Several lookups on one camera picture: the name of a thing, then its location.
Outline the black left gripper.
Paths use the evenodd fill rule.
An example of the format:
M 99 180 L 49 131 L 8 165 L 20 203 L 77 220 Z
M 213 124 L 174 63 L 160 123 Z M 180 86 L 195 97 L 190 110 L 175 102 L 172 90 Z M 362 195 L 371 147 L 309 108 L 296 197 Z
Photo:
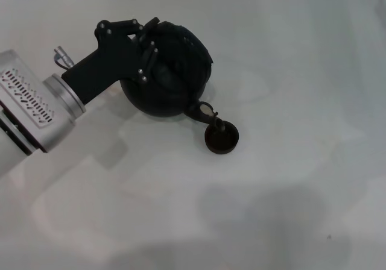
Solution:
M 97 50 L 63 73 L 62 80 L 83 104 L 91 102 L 117 81 L 147 83 L 157 60 L 158 48 L 154 41 L 147 45 L 142 41 L 159 22 L 158 17 L 145 25 L 136 19 L 100 21 L 95 29 Z

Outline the black round teapot with handle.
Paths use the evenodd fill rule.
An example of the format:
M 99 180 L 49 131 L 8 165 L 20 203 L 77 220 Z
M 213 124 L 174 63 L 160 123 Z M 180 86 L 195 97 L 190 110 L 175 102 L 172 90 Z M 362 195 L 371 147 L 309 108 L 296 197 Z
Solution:
M 140 111 L 155 117 L 185 114 L 189 118 L 224 130 L 223 120 L 200 98 L 212 72 L 213 60 L 202 42 L 187 28 L 161 22 L 145 34 L 144 45 L 154 41 L 157 60 L 147 83 L 121 80 L 128 100 Z

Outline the small dark brown teacup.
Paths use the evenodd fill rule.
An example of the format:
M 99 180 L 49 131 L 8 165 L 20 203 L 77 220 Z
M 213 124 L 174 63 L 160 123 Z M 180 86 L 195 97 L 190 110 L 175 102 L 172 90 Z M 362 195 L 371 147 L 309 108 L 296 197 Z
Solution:
M 204 133 L 207 148 L 215 154 L 227 154 L 233 151 L 239 141 L 239 131 L 230 122 L 224 121 L 224 130 L 208 125 Z

